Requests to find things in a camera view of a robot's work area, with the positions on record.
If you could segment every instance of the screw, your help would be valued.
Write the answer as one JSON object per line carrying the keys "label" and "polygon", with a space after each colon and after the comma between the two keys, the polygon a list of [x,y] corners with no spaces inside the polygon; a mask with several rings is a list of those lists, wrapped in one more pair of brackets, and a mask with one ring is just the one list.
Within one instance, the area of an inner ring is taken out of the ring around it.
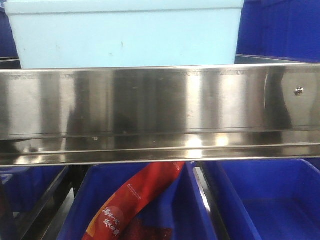
{"label": "screw", "polygon": [[303,88],[302,86],[298,86],[298,87],[295,89],[294,94],[295,94],[296,96],[300,96],[301,94],[303,94],[303,92],[304,92],[304,88]]}

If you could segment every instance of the stainless steel shelf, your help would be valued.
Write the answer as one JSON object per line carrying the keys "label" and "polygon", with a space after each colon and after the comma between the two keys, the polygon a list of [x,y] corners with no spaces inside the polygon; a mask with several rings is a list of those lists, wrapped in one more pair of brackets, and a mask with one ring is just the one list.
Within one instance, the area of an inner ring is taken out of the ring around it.
{"label": "stainless steel shelf", "polygon": [[0,71],[0,165],[320,157],[320,64]]}

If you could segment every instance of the light blue plastic bin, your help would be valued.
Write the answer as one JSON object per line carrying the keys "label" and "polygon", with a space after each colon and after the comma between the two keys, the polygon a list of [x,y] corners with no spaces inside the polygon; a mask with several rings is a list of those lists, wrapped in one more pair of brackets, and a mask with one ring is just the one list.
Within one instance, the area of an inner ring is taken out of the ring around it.
{"label": "light blue plastic bin", "polygon": [[23,68],[233,64],[244,0],[8,0]]}

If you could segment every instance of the metal rail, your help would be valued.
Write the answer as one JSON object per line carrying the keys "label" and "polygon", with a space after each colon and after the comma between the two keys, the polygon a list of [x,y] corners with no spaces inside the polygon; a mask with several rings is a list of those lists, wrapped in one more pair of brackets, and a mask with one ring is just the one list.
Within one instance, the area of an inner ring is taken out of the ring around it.
{"label": "metal rail", "polygon": [[[19,239],[23,239],[26,233],[29,231],[37,217],[40,215],[40,213],[43,211],[44,207],[48,203],[48,201],[54,196],[54,193],[56,193],[57,188],[60,186],[61,182],[65,178],[66,174],[68,172],[68,168],[65,167],[52,181],[48,189],[45,191],[43,196],[39,199],[39,201],[36,203],[32,211],[30,212],[21,212],[18,214],[18,216],[15,219],[16,225],[17,225],[17,231],[19,235]],[[59,208],[61,204],[59,203],[52,203],[50,204],[51,209],[53,207]]]}
{"label": "metal rail", "polygon": [[21,64],[17,58],[0,57],[0,69],[21,69]]}
{"label": "metal rail", "polygon": [[0,165],[320,157],[320,64],[0,71]]}

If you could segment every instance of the blue plastic bin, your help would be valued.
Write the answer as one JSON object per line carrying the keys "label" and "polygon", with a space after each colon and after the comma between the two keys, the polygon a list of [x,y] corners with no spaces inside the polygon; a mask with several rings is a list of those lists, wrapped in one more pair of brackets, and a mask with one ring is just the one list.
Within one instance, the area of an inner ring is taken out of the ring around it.
{"label": "blue plastic bin", "polygon": [[9,18],[5,13],[4,0],[0,0],[0,58],[17,57],[17,49]]}
{"label": "blue plastic bin", "polygon": [[43,166],[45,188],[47,189],[55,177],[64,169],[64,166]]}
{"label": "blue plastic bin", "polygon": [[304,160],[208,162],[233,240],[319,240],[320,171]]}
{"label": "blue plastic bin", "polygon": [[264,55],[263,8],[261,0],[244,0],[241,13],[237,53]]}
{"label": "blue plastic bin", "polygon": [[311,163],[316,169],[320,170],[320,158],[309,158],[305,160]]}
{"label": "blue plastic bin", "polygon": [[[100,207],[145,166],[145,163],[134,163],[92,167],[57,239],[80,240]],[[216,240],[192,169],[187,164],[179,179],[144,208],[139,217],[146,226],[172,228],[172,240]]]}
{"label": "blue plastic bin", "polygon": [[320,61],[319,0],[254,2],[244,5],[237,53]]}
{"label": "blue plastic bin", "polygon": [[1,167],[0,177],[13,212],[28,212],[44,194],[61,166]]}

